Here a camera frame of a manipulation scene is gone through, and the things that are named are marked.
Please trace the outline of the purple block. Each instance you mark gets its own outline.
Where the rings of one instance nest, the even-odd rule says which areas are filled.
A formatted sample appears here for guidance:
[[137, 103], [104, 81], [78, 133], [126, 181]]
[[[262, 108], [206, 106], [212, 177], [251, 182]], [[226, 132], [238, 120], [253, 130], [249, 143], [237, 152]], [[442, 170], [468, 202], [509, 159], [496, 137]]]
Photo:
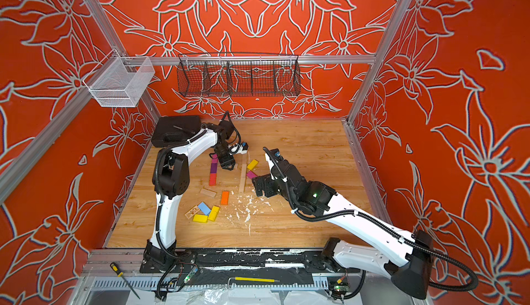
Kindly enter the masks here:
[[210, 173], [216, 175], [218, 173], [218, 163], [211, 164]]

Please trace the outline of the red block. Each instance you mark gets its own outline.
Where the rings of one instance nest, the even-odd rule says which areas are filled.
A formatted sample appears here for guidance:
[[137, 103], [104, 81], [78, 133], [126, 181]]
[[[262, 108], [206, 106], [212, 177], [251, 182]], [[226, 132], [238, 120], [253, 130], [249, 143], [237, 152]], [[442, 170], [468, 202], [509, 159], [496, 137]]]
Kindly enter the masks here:
[[209, 184], [209, 186], [216, 186], [217, 185], [217, 174], [216, 173], [211, 173], [209, 175], [208, 184]]

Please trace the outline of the orange block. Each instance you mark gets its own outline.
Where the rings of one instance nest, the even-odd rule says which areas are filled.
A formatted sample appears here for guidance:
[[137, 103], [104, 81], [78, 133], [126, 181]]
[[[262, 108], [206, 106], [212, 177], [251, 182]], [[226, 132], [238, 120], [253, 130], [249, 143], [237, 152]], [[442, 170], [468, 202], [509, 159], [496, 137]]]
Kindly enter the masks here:
[[229, 196], [230, 196], [230, 192], [229, 191], [223, 191], [222, 192], [222, 196], [221, 196], [221, 200], [220, 200], [220, 204], [223, 205], [223, 206], [227, 206], [229, 204]]

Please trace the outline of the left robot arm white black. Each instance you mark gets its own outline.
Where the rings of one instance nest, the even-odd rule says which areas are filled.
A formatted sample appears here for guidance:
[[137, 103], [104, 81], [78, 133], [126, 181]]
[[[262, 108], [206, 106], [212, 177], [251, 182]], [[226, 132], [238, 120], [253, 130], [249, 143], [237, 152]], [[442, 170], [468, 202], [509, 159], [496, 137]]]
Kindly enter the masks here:
[[153, 171], [157, 210], [152, 237], [147, 241], [144, 261], [166, 270], [176, 260], [186, 257], [176, 250], [176, 219], [182, 195], [190, 186], [190, 165], [204, 152], [212, 149], [224, 170], [233, 170], [236, 154], [248, 150], [230, 112], [219, 123], [203, 123], [198, 115], [162, 117], [153, 137], [159, 148]]

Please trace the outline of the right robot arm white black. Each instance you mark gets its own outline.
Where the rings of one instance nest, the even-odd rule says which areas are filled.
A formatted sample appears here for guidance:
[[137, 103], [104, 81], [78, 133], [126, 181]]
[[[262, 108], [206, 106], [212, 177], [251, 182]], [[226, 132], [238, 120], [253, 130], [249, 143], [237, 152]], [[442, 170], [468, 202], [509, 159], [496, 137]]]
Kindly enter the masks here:
[[[432, 237], [423, 231], [411, 233], [388, 224], [352, 204], [331, 186], [308, 181], [281, 156], [278, 149], [263, 149], [269, 173], [253, 178], [258, 196], [279, 195], [288, 201], [291, 214], [305, 222], [328, 222], [350, 232], [375, 248], [376, 255], [355, 255], [351, 245], [330, 240], [325, 254], [344, 269], [360, 269], [390, 279], [403, 293], [426, 299], [428, 290], [468, 292], [478, 287], [478, 276], [462, 262], [433, 247]], [[435, 259], [446, 262], [468, 275], [461, 285], [431, 281]]]

